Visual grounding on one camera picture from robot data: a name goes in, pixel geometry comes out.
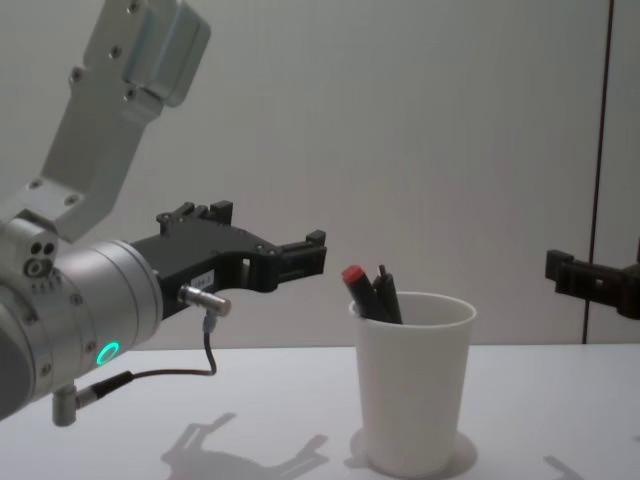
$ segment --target pen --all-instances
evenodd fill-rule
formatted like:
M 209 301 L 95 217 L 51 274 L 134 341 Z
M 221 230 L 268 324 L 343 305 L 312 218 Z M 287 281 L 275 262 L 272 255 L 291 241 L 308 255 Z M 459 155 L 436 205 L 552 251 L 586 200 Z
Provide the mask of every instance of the pen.
M 364 318 L 392 323 L 367 275 L 359 265 L 351 265 L 342 272 L 342 280 L 349 289 L 358 312 Z
M 402 315 L 400 314 L 400 305 L 398 304 L 398 295 L 396 294 L 396 285 L 393 281 L 393 275 L 387 272 L 384 265 L 380 265 L 380 275 L 373 281 L 373 288 L 376 291 L 378 300 L 384 307 L 391 318 L 391 323 L 402 324 Z

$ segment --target white table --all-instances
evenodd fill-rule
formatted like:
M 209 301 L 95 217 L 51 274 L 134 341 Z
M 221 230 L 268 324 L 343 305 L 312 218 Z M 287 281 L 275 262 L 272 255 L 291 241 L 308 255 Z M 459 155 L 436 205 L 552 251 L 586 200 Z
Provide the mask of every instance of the white table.
M 69 429 L 51 425 L 49 399 L 28 407 L 0 423 L 0 478 L 387 478 L 362 457 L 354 349 L 217 359 L 217 377 L 136 381 Z M 81 386 L 204 365 L 201 351 L 133 352 Z M 433 478 L 637 480 L 640 346 L 472 347 L 459 427 L 454 463 Z

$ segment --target green led ring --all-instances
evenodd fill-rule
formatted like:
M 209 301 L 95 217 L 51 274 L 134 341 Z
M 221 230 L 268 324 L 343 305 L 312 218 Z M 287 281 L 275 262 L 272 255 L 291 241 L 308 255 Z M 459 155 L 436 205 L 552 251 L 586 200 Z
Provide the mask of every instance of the green led ring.
M 100 366 L 104 365 L 108 361 L 113 360 L 113 357 L 115 357 L 119 351 L 120 344 L 118 342 L 111 342 L 100 351 L 96 363 Z

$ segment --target black bracket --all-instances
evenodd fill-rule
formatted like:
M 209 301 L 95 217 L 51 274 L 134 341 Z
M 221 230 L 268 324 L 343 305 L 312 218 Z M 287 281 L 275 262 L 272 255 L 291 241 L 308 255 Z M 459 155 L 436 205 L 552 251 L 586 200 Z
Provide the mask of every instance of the black bracket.
M 274 245 L 231 226 L 233 204 L 209 207 L 185 203 L 156 217 L 160 235 L 132 246 L 156 271 L 164 300 L 164 318 L 186 308 L 178 291 L 194 282 L 214 293 L 230 288 L 271 292 L 289 282 L 324 271 L 326 234 L 316 230 L 304 241 Z
M 640 320 L 640 244 L 635 265 L 624 269 L 575 260 L 558 250 L 547 252 L 545 276 L 556 282 L 556 292 L 615 307 L 618 313 Z

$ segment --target paper cup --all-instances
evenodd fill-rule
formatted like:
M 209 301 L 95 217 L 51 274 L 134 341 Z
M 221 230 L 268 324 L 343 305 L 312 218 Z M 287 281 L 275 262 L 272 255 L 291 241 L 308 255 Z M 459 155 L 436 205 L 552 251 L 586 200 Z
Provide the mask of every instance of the paper cup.
M 402 325 L 360 317 L 356 350 L 363 433 L 383 472 L 417 477 L 443 470 L 453 455 L 476 310 L 430 293 L 398 293 Z

